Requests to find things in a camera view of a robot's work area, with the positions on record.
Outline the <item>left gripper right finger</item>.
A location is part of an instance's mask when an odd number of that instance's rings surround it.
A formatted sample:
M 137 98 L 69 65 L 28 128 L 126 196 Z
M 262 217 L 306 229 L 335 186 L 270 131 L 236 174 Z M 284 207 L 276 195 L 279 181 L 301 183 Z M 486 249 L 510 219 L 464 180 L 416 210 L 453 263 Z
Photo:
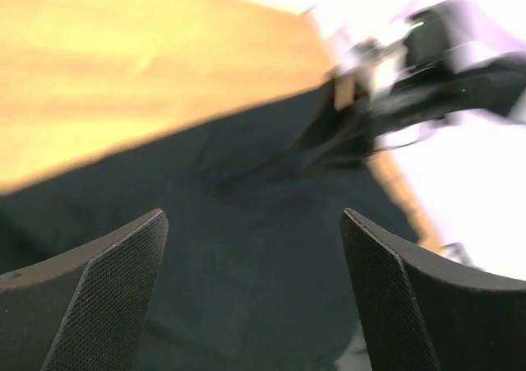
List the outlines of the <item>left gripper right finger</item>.
M 525 283 L 451 261 L 352 209 L 340 230 L 375 370 L 523 370 Z

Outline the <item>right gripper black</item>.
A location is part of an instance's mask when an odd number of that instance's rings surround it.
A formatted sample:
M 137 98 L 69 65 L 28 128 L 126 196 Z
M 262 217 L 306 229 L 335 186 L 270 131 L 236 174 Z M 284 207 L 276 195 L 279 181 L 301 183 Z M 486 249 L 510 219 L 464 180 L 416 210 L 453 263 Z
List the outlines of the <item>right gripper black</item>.
M 369 93 L 354 76 L 331 74 L 308 125 L 288 148 L 290 153 L 311 152 L 302 174 L 325 174 L 358 169 L 374 152 L 375 141 Z

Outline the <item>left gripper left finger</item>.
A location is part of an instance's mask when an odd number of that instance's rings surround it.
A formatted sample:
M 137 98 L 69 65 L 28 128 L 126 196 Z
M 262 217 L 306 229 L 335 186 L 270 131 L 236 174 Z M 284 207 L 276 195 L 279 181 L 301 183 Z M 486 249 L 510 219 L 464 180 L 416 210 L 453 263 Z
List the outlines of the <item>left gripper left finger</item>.
M 1 368 L 130 370 L 168 235 L 155 209 L 1 276 Z

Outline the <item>black t shirt blue logo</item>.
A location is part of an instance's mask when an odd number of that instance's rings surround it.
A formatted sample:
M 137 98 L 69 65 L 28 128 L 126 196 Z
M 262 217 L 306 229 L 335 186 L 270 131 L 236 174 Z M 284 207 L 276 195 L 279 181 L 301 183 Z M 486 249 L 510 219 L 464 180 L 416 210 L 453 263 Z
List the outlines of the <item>black t shirt blue logo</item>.
M 155 208 L 168 241 L 138 370 L 332 370 L 358 313 L 339 232 L 352 208 L 418 235 L 369 169 L 301 177 L 288 153 L 320 90 L 219 118 L 1 199 L 21 261 L 53 256 Z

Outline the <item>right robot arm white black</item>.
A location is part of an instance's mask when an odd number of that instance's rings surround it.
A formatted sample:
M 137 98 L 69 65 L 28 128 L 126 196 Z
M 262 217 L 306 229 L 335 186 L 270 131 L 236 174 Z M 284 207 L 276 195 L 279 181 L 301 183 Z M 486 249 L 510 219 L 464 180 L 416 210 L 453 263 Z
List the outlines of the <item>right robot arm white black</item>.
M 451 114 L 485 109 L 517 121 L 525 57 L 504 53 L 461 66 L 469 32 L 459 1 L 441 2 L 389 24 L 379 35 L 345 42 L 336 32 L 339 69 L 316 115 L 292 144 L 319 148 L 304 174 L 347 171 L 377 153 L 376 139 Z

